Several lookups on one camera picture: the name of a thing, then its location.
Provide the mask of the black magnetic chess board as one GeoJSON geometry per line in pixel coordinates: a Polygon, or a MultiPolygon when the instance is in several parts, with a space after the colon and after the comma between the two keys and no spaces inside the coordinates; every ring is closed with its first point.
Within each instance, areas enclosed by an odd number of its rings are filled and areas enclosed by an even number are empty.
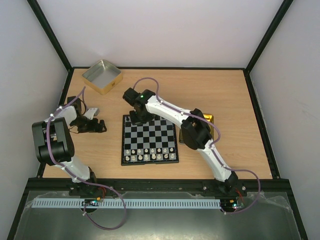
{"type": "Polygon", "coordinates": [[[142,125],[131,123],[130,116],[122,118],[121,165],[173,164],[179,162],[176,126],[156,116],[142,125]]]}

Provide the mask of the gold square tin box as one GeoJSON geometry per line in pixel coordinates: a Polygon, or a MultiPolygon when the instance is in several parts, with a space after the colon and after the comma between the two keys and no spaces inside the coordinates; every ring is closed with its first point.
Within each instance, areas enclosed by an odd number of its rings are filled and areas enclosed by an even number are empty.
{"type": "Polygon", "coordinates": [[[84,83],[101,95],[106,95],[123,80],[122,71],[101,59],[82,74],[84,83]]]}

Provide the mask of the gold tin lid tray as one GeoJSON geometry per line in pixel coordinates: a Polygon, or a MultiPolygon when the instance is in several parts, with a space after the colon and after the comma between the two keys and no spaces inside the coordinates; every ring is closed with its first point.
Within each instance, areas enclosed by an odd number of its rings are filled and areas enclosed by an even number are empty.
{"type": "MultiPolygon", "coordinates": [[[[204,115],[203,115],[203,118],[206,119],[206,121],[214,124],[214,116],[213,116],[212,114],[204,114],[204,115]]],[[[215,134],[214,134],[214,131],[215,131],[214,127],[213,127],[211,124],[209,124],[209,128],[210,128],[210,134],[211,134],[211,136],[214,137],[214,136],[215,136],[215,134]]],[[[181,129],[179,130],[178,142],[179,142],[179,144],[181,144],[181,145],[185,145],[185,141],[184,141],[184,139],[183,139],[183,135],[182,135],[182,130],[181,130],[181,129]]]]}

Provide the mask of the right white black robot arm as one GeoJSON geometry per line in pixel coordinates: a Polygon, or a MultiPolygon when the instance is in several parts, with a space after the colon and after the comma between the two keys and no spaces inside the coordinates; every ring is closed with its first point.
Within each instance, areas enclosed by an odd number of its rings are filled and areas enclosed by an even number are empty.
{"type": "Polygon", "coordinates": [[[182,133],[187,147],[198,151],[210,166],[214,179],[218,181],[218,191],[229,196],[237,187],[238,176],[218,152],[211,135],[209,122],[199,109],[188,110],[169,103],[151,90],[142,93],[128,88],[122,98],[134,108],[129,112],[131,121],[144,124],[160,116],[174,123],[182,133]]]}

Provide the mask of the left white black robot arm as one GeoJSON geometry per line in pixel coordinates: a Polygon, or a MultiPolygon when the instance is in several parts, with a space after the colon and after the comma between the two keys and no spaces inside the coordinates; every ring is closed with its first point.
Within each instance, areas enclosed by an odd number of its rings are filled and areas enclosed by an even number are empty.
{"type": "Polygon", "coordinates": [[[105,121],[97,119],[100,110],[88,108],[84,100],[72,96],[67,104],[60,105],[49,118],[32,124],[35,154],[42,164],[54,166],[65,172],[71,183],[69,192],[80,196],[105,195],[105,187],[97,186],[94,171],[75,155],[75,145],[70,129],[77,133],[104,133],[105,121]]]}

